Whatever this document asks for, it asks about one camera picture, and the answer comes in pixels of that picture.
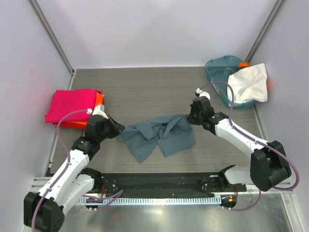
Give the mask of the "grey blue t shirt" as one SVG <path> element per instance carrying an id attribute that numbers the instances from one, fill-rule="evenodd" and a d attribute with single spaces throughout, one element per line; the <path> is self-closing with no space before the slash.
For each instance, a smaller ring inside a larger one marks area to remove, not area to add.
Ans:
<path id="1" fill-rule="evenodd" d="M 188 115 L 153 118 L 127 126 L 118 136 L 140 163 L 159 147 L 164 157 L 189 149 L 196 144 Z"/>

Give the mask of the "white t shirt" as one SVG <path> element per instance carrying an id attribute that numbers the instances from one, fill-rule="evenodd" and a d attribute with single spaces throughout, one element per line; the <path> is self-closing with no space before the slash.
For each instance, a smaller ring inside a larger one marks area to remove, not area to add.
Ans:
<path id="1" fill-rule="evenodd" d="M 239 70 L 229 76 L 227 83 L 233 89 L 236 104 L 268 100 L 267 72 L 264 63 Z"/>

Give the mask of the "teal plastic bin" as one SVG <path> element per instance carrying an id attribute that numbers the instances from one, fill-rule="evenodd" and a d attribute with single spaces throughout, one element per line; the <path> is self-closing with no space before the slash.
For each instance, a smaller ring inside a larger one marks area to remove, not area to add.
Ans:
<path id="1" fill-rule="evenodd" d="M 235 56 L 223 56 L 221 58 L 208 61 L 205 64 L 205 71 L 208 81 L 221 81 L 227 83 L 230 75 L 242 69 L 242 67 L 240 67 L 242 62 L 243 61 L 241 59 Z M 228 86 L 226 84 L 213 84 L 212 86 L 218 93 L 222 102 L 227 107 L 230 107 L 231 101 L 227 97 Z"/>

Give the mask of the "aluminium frame post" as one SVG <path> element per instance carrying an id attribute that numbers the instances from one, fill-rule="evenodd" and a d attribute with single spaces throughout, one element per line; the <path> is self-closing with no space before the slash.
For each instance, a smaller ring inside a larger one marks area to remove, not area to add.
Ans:
<path id="1" fill-rule="evenodd" d="M 47 18 L 45 17 L 41 7 L 39 6 L 38 2 L 36 0 L 28 0 L 28 3 L 32 7 L 35 15 L 37 16 L 39 22 L 41 23 L 43 29 L 45 30 L 45 33 L 47 34 L 48 38 L 50 39 L 51 43 L 53 44 L 56 52 L 60 56 L 64 66 L 68 70 L 69 74 L 71 76 L 74 75 L 74 68 L 71 66 L 67 56 L 65 55 L 64 50 L 62 49 L 58 39 L 56 38 L 56 35 L 54 34 L 50 24 L 48 23 Z"/>
<path id="2" fill-rule="evenodd" d="M 273 5 L 270 13 L 268 14 L 264 24 L 262 25 L 257 37 L 254 40 L 254 43 L 252 44 L 246 58 L 245 58 L 245 62 L 250 63 L 254 57 L 254 55 L 256 54 L 259 46 L 262 44 L 264 38 L 266 37 L 268 31 L 270 30 L 272 24 L 274 23 L 275 19 L 277 18 L 277 16 L 279 15 L 281 9 L 283 8 L 283 6 L 285 5 L 286 0 L 276 0 L 275 4 Z"/>

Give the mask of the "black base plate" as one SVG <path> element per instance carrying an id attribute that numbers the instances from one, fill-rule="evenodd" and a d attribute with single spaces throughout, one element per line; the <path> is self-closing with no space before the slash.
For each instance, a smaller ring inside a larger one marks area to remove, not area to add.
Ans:
<path id="1" fill-rule="evenodd" d="M 214 172 L 197 173 L 105 173 L 93 192 L 107 196 L 123 190 L 123 198 L 209 197 L 219 192 L 245 192 L 245 184 L 229 184 Z"/>

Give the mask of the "folded orange t shirt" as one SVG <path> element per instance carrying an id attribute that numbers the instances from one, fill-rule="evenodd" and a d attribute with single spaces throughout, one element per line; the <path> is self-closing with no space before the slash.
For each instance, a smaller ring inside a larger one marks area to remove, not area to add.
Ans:
<path id="1" fill-rule="evenodd" d="M 95 106 L 99 104 L 105 105 L 104 94 L 100 91 L 97 91 Z M 86 128 L 87 121 L 73 121 L 72 124 L 73 124 L 72 126 L 73 128 L 84 129 Z"/>

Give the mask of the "folded red t shirt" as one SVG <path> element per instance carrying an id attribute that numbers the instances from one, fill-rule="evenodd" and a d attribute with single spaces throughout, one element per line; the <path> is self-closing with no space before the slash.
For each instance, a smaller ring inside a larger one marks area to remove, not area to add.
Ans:
<path id="1" fill-rule="evenodd" d="M 52 97 L 45 122 L 60 128 L 85 129 L 90 115 L 86 112 L 76 113 L 59 121 L 69 113 L 94 109 L 104 104 L 104 94 L 96 89 L 57 90 Z"/>

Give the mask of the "left aluminium frame post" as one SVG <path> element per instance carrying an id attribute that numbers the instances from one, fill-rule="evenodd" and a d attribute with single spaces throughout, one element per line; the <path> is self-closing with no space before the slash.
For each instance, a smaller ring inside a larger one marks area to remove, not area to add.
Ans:
<path id="1" fill-rule="evenodd" d="M 64 66 L 68 70 L 69 74 L 71 76 L 74 75 L 74 68 L 71 66 L 67 56 L 65 55 L 64 50 L 62 49 L 58 39 L 56 38 L 56 35 L 54 34 L 50 24 L 48 23 L 47 18 L 45 17 L 41 7 L 39 6 L 38 2 L 36 0 L 28 0 L 28 3 L 32 7 L 35 15 L 37 16 L 39 22 L 41 23 L 43 29 L 45 30 L 45 33 L 47 34 L 48 38 L 50 39 L 51 43 L 53 44 L 56 52 L 60 56 Z"/>

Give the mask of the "folded pink t shirt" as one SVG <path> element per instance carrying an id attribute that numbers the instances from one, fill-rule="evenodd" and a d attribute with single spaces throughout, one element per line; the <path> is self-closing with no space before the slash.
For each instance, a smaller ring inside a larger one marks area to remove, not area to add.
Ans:
<path id="1" fill-rule="evenodd" d="M 58 123 L 67 114 L 80 110 L 83 112 L 73 114 L 64 121 L 87 121 L 90 115 L 86 110 L 95 107 L 96 95 L 94 89 L 57 90 L 52 96 L 45 122 Z"/>

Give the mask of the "right aluminium frame post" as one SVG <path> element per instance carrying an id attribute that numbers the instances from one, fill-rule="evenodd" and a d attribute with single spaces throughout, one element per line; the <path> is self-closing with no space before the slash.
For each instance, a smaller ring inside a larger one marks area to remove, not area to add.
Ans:
<path id="1" fill-rule="evenodd" d="M 266 37 L 268 31 L 270 30 L 272 24 L 274 23 L 275 19 L 277 18 L 277 16 L 279 15 L 281 9 L 283 8 L 283 6 L 285 5 L 286 0 L 276 0 L 275 4 L 273 5 L 270 13 L 268 14 L 264 24 L 262 25 L 257 37 L 254 40 L 254 43 L 252 44 L 246 58 L 245 58 L 245 62 L 250 63 L 254 57 L 254 55 L 256 54 L 259 46 L 262 44 L 264 38 Z"/>

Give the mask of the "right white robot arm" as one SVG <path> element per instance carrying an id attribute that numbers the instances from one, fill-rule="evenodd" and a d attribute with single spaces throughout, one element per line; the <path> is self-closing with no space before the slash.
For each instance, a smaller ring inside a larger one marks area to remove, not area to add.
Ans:
<path id="1" fill-rule="evenodd" d="M 193 99 L 189 123 L 202 126 L 227 140 L 250 160 L 249 166 L 231 165 L 219 172 L 217 181 L 221 190 L 229 191 L 235 184 L 253 184 L 266 192 L 291 176 L 292 171 L 281 143 L 261 140 L 237 127 L 224 113 L 215 113 L 207 97 Z"/>

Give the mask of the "orange clamp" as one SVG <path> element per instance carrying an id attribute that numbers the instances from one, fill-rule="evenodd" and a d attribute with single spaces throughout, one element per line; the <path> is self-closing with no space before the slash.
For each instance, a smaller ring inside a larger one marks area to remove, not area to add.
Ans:
<path id="1" fill-rule="evenodd" d="M 249 67 L 250 66 L 250 63 L 249 62 L 241 62 L 240 64 L 239 64 L 239 67 L 240 68 L 245 68 L 245 67 Z"/>

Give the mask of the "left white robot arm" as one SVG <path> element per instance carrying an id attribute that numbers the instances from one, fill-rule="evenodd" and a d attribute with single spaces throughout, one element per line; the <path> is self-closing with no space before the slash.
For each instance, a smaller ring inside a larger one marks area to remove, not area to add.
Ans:
<path id="1" fill-rule="evenodd" d="M 52 178 L 38 192 L 25 196 L 24 224 L 34 232 L 59 231 L 66 214 L 82 196 L 102 189 L 101 173 L 87 165 L 104 140 L 117 137 L 124 129 L 109 115 L 92 115 Z"/>

